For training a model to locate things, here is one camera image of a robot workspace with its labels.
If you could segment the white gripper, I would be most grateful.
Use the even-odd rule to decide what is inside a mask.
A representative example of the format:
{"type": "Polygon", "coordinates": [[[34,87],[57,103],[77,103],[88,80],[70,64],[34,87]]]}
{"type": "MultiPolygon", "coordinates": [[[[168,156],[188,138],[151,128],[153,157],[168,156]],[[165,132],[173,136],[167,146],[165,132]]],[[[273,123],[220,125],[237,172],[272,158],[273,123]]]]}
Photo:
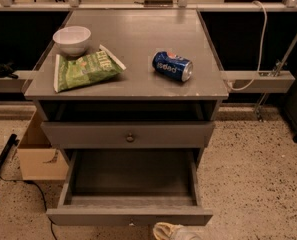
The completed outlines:
{"type": "Polygon", "coordinates": [[[153,227],[156,240],[202,240],[201,237],[182,225],[158,222],[153,227]]]}

